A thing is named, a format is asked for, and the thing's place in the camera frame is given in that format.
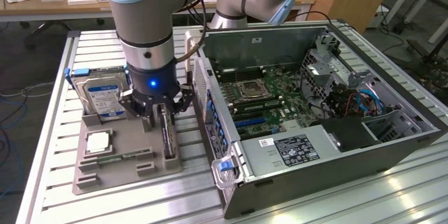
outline floor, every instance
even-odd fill
[[[385,0],[383,4],[391,6],[395,0]],[[399,14],[405,13],[413,0],[406,0]],[[413,31],[405,30],[398,36],[401,39],[415,39],[421,42],[423,47],[430,50],[433,45],[426,42],[431,33],[435,31],[443,20],[446,19],[448,11],[427,2],[422,10],[413,20]],[[394,18],[390,26],[398,21],[399,16]],[[98,30],[113,29],[113,20],[105,19],[105,24],[98,26],[94,19],[71,20],[66,22],[74,30]],[[0,90],[9,88],[22,88],[31,86],[37,83],[50,82],[54,80],[59,57],[65,43],[65,31],[59,27],[51,27],[37,38],[37,48],[33,51],[26,51],[22,47],[21,40],[33,28],[38,26],[39,22],[31,22],[29,29],[22,29],[18,23],[9,23],[7,27],[0,32]],[[379,50],[394,45],[399,41],[375,29],[367,29],[363,33],[365,38],[373,43]],[[406,45],[395,47],[387,53],[401,59],[409,59],[414,52],[405,50]],[[448,45],[443,46],[439,53],[441,57],[448,57]],[[30,94],[39,94],[47,92],[50,86],[41,87],[30,92]],[[11,102],[21,102],[23,97],[9,99]],[[17,126],[6,129],[9,139],[13,141],[17,153],[19,156],[22,166],[22,179],[17,186],[13,188],[11,193],[0,198],[0,224],[13,223],[19,207],[22,197],[22,190],[26,181],[27,172],[31,165],[34,148],[37,145],[41,126],[46,113],[46,105],[49,95],[38,98],[27,98],[26,106],[27,112],[17,124]],[[0,118],[5,117],[15,107],[10,104],[0,103]],[[0,160],[3,158],[3,153],[0,153]],[[0,194],[7,186],[15,181],[17,178],[17,164],[11,156],[9,157],[5,165],[0,167]]]

